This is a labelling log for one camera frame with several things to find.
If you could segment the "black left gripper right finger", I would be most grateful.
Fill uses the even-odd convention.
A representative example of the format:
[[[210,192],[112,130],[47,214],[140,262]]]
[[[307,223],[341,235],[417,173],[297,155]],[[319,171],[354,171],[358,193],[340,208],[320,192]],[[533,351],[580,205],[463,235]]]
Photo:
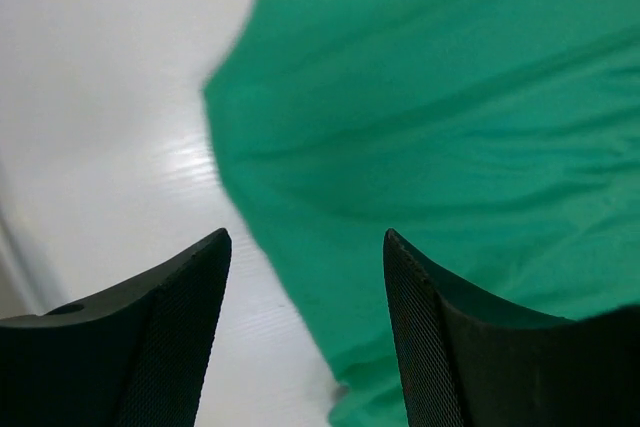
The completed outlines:
[[[574,321],[500,298],[396,231],[384,279],[412,426],[635,426],[639,309]]]

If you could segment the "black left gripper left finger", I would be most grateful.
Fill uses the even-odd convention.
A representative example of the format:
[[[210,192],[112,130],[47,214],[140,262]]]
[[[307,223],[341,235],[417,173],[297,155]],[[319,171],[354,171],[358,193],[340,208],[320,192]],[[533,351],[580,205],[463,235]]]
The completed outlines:
[[[194,425],[231,252],[218,229],[106,290],[2,320],[2,425]]]

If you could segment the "green tank top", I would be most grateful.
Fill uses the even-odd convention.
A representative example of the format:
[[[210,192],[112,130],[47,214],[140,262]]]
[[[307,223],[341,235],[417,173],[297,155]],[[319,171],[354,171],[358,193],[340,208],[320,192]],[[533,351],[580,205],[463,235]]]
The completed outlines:
[[[545,313],[639,299],[639,0],[257,0],[204,95],[333,426],[406,424],[388,229]]]

